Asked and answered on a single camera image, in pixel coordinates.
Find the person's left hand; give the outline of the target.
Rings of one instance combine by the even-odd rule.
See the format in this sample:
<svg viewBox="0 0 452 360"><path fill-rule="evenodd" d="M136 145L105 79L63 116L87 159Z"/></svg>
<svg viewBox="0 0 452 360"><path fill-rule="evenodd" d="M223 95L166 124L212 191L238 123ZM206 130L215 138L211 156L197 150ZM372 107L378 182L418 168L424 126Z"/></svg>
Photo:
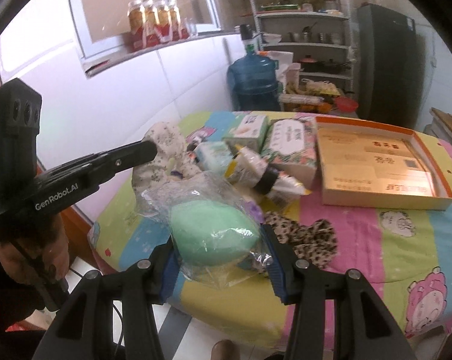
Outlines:
<svg viewBox="0 0 452 360"><path fill-rule="evenodd" d="M31 238L16 240L16 244L32 259L40 258L43 267L57 281L63 279L70 265L68 238L60 214L46 222L47 230L40 232L40 242ZM27 258L10 242L0 242L0 263L4 271L17 283L36 284L40 276Z"/></svg>

